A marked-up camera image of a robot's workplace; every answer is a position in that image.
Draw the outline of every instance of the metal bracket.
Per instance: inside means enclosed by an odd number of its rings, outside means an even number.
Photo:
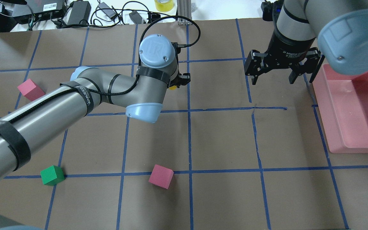
[[[177,0],[177,14],[193,19],[191,17],[191,0]],[[192,23],[185,19],[178,19],[178,25],[192,25]]]

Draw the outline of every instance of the white surface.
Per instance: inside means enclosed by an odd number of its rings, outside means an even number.
[[[90,15],[95,11],[98,1],[97,0],[88,0],[90,5],[92,6],[92,10]],[[175,15],[177,11],[177,0],[174,1],[174,7],[169,12],[164,12],[168,15]],[[102,0],[101,2],[105,2],[108,6],[114,6],[115,9],[121,9],[123,5],[127,2],[126,0]],[[158,12],[155,7],[154,0],[139,0],[145,4],[150,11]],[[195,5],[195,11],[192,13],[193,20],[218,20],[218,19],[243,19],[243,18],[260,18],[262,17],[262,11],[260,9],[260,5],[263,0],[192,0],[191,3]],[[7,9],[13,9],[12,4],[4,3]],[[145,7],[138,3],[129,3],[125,7],[125,9],[143,9]],[[64,21],[67,22],[67,18],[70,15],[72,9],[67,12]],[[129,14],[130,11],[123,12],[123,19],[126,24],[133,24],[131,21]],[[147,19],[147,12],[139,12],[140,15],[144,19]],[[97,15],[103,19],[109,19],[107,16],[99,11]],[[163,22],[172,22],[174,19],[166,19]],[[102,22],[103,25],[111,25],[112,22]],[[27,30],[28,25],[16,25],[11,32],[15,31],[25,31]],[[34,30],[41,29],[56,29],[56,26],[50,20],[38,22],[36,26],[34,26]]]

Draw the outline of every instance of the tape roll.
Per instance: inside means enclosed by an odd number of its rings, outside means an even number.
[[[173,0],[154,0],[154,3],[156,4],[156,9],[160,12],[170,11],[174,6]]]

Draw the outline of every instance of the grid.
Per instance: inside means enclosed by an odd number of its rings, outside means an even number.
[[[194,62],[219,62],[219,61],[240,61],[242,60],[245,63],[245,56],[244,56],[244,47],[243,47],[243,42],[242,42],[242,36],[241,36],[241,30],[240,30],[240,26],[239,26],[239,22],[238,19],[235,20],[235,24],[236,24],[236,29],[238,31],[238,37],[239,37],[239,44],[241,46],[241,57],[240,58],[221,58],[221,59],[203,59],[203,60],[190,60],[190,48],[187,48],[187,59],[185,61],[180,61],[180,63],[186,63],[187,64],[187,72],[190,73],[190,63],[194,63]],[[135,26],[135,33],[134,33],[134,46],[133,46],[133,53],[136,51],[136,41],[137,41],[137,31],[138,31],[138,26]],[[48,67],[48,68],[31,68],[32,65],[32,61],[35,57],[35,52],[38,48],[38,44],[40,42],[40,38],[42,35],[43,31],[39,31],[39,35],[38,35],[38,39],[36,41],[36,45],[31,57],[31,60],[29,62],[28,68],[27,69],[13,69],[13,70],[0,70],[0,72],[15,72],[15,71],[26,71],[26,75],[25,78],[23,79],[23,81],[25,81],[28,78],[28,74],[30,71],[35,71],[35,70],[54,70],[54,69],[68,69],[68,68],[76,68],[77,66],[68,66],[68,67]],[[80,57],[80,63],[79,66],[82,66],[82,62],[83,62],[83,56],[84,56],[84,51],[86,48],[86,43],[88,40],[88,34],[89,34],[89,29],[86,29],[86,36],[85,36],[85,40],[84,40],[84,45],[83,45],[83,49],[82,49],[82,54]],[[189,43],[189,28],[187,25],[187,29],[186,29],[186,40],[187,43]],[[93,67],[107,67],[107,66],[131,66],[131,76],[133,76],[134,73],[134,67],[136,65],[138,65],[135,62],[135,55],[133,55],[132,58],[132,62],[128,63],[128,64],[109,64],[109,65],[92,65]],[[349,166],[332,166],[332,163],[330,161],[329,158],[329,153],[327,150],[327,146],[326,146],[326,141],[324,138],[324,134],[322,131],[322,127],[321,127],[321,123],[320,123],[320,119],[318,116],[318,113],[316,111],[316,108],[318,107],[316,104],[316,100],[314,95],[311,93],[311,89],[310,86],[308,84],[307,78],[304,75],[304,80],[306,82],[307,88],[308,88],[308,92],[310,93],[312,100],[313,100],[313,115],[316,119],[317,122],[317,127],[318,127],[318,131],[319,131],[319,137],[321,138],[322,144],[323,144],[323,149],[325,152],[325,157],[327,160],[327,166],[314,166],[314,167],[279,167],[279,168],[265,168],[262,165],[261,162],[261,158],[260,158],[260,154],[259,154],[259,146],[258,146],[258,139],[260,138],[259,136],[259,132],[257,132],[257,124],[255,121],[255,116],[254,113],[252,113],[251,115],[251,123],[253,126],[253,132],[254,132],[254,140],[255,140],[255,147],[256,147],[256,152],[257,152],[257,161],[258,161],[258,168],[250,168],[250,169],[211,169],[211,170],[193,170],[192,168],[192,154],[191,154],[191,114],[194,112],[204,112],[204,111],[237,111],[237,110],[250,110],[250,111],[254,111],[255,109],[262,109],[262,110],[287,110],[287,107],[259,107],[259,106],[250,106],[250,107],[233,107],[233,108],[211,108],[211,109],[191,109],[190,106],[190,84],[187,87],[187,109],[186,110],[167,110],[167,111],[162,111],[162,113],[176,113],[176,112],[180,112],[180,113],[187,113],[188,115],[188,170],[181,170],[181,171],[175,171],[175,174],[188,174],[188,178],[189,178],[189,213],[190,213],[190,229],[196,229],[197,226],[194,226],[194,211],[193,211],[193,174],[195,173],[237,173],[237,172],[257,172],[260,173],[260,179],[261,179],[261,187],[262,187],[262,193],[263,193],[263,202],[264,202],[264,211],[265,211],[265,215],[266,215],[266,222],[267,222],[267,228],[268,229],[272,229],[271,226],[271,210],[268,207],[268,198],[267,198],[267,192],[266,192],[266,188],[265,188],[265,179],[264,179],[264,172],[283,172],[283,171],[310,171],[310,170],[328,170],[330,172],[330,176],[331,179],[333,181],[333,187],[334,187],[334,191],[336,193],[336,198],[337,198],[337,202],[339,204],[339,208],[340,208],[340,212],[342,215],[342,219],[343,219],[343,223],[344,223],[344,227],[346,229],[349,229],[349,223],[346,219],[346,215],[345,215],[345,210],[342,204],[342,200],[340,197],[340,193],[339,193],[339,188],[337,186],[336,183],[336,179],[335,179],[335,175],[334,175],[334,170],[337,169],[363,169],[363,168],[368,168],[368,165],[349,165]],[[248,100],[250,103],[253,103],[253,98],[251,98],[251,93],[250,93],[250,88],[249,88],[249,83],[248,83],[248,77],[245,76],[245,81],[246,81],[246,86],[247,86],[247,96],[248,96]],[[18,108],[19,105],[19,100],[21,98],[21,93],[19,93],[18,98],[16,100],[16,105],[15,105],[15,109]],[[118,112],[118,113],[91,113],[88,116],[114,116],[114,115],[124,115],[124,112]],[[80,178],[80,177],[106,177],[106,176],[119,176],[121,178],[121,182],[120,182],[120,191],[119,191],[119,202],[118,202],[118,211],[117,211],[117,225],[115,226],[115,228],[118,230],[120,229],[120,219],[121,219],[121,208],[122,208],[122,201],[123,201],[123,188],[124,188],[124,178],[125,176],[142,176],[142,175],[150,175],[151,172],[125,172],[125,168],[126,168],[126,158],[127,158],[127,140],[128,140],[128,133],[129,133],[129,123],[130,123],[130,118],[126,119],[126,131],[125,131],[125,139],[124,139],[124,151],[123,151],[123,163],[122,163],[122,169],[120,173],[91,173],[91,174],[67,174],[65,177],[66,178]],[[61,163],[62,163],[62,157],[63,157],[63,152],[64,152],[64,148],[66,145],[66,139],[67,139],[67,130],[64,132],[63,135],[63,141],[62,141],[62,146],[60,149],[60,155],[59,155],[59,159],[58,159],[58,163],[57,165],[60,167]],[[25,176],[6,176],[5,179],[38,179],[41,178],[40,175],[25,175]],[[52,193],[51,193],[51,199],[50,199],[50,205],[49,205],[49,210],[48,210],[48,214],[47,214],[47,218],[46,218],[46,224],[45,224],[45,229],[48,229],[49,223],[50,223],[50,216],[51,216],[51,210],[52,210],[52,206],[54,203],[54,199],[55,199],[55,192],[56,192],[56,188],[57,186],[53,186],[52,189]]]

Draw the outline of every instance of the velcro strap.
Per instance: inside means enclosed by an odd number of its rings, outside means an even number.
[[[10,122],[0,120],[0,136],[9,144],[9,149],[16,157],[14,171],[31,160],[31,150],[28,143]]]
[[[144,76],[148,76],[148,77],[152,77],[155,78],[157,80],[160,80],[164,83],[168,85],[170,84],[170,75],[164,71],[158,70],[158,69],[153,69],[153,68],[149,68],[149,67],[145,67],[145,66],[139,66],[137,68],[137,73],[138,75],[144,75]]]
[[[90,91],[89,91],[88,88],[86,88],[85,86],[81,86],[76,81],[63,82],[63,83],[60,83],[60,86],[67,86],[67,87],[77,89],[79,94],[82,96],[83,100],[85,100],[86,107],[88,109],[87,112],[86,112],[86,115],[88,113],[92,112],[92,110],[95,106],[94,106],[92,95],[90,94]]]

